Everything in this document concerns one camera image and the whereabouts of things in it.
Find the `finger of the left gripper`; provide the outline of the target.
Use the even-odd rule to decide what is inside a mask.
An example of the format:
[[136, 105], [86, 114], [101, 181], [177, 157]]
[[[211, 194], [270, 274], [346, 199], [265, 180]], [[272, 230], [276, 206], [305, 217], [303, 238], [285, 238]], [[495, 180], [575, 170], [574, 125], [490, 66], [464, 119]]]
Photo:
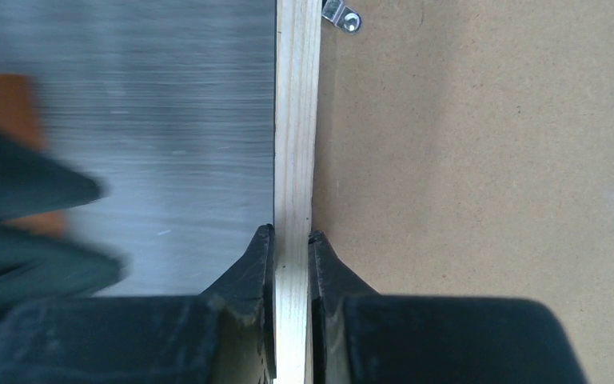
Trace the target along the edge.
[[0, 221], [69, 209], [101, 196], [97, 181], [0, 134]]
[[0, 225], [0, 320], [22, 302], [98, 292], [122, 269], [92, 248]]

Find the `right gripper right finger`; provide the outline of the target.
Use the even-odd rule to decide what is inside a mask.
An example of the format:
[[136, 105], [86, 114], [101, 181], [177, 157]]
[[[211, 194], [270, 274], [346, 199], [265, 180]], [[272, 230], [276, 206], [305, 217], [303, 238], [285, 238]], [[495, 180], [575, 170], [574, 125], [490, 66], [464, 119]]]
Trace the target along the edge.
[[523, 298], [384, 295], [309, 237], [316, 383], [584, 383], [564, 329]]

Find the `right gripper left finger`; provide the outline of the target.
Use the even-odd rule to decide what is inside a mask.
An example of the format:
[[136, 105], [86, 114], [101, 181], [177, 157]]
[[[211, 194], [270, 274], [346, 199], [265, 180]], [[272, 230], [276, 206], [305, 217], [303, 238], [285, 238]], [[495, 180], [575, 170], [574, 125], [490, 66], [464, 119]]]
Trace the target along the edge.
[[0, 383], [270, 383], [275, 232], [197, 295], [34, 301], [0, 322]]

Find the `brown backing board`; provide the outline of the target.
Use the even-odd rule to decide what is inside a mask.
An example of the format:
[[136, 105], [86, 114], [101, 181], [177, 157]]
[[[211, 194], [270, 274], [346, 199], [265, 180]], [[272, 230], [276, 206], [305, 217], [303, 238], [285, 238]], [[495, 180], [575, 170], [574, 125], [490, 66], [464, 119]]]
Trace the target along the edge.
[[526, 297], [614, 383], [614, 1], [353, 1], [313, 227], [376, 290]]

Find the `black wooden picture frame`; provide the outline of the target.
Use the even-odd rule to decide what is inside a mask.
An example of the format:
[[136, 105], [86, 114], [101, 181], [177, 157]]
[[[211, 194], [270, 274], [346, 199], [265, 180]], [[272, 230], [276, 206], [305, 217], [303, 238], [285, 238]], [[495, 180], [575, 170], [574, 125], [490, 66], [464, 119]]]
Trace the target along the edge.
[[274, 226], [278, 383], [313, 382], [309, 233], [321, 2], [277, 2]]

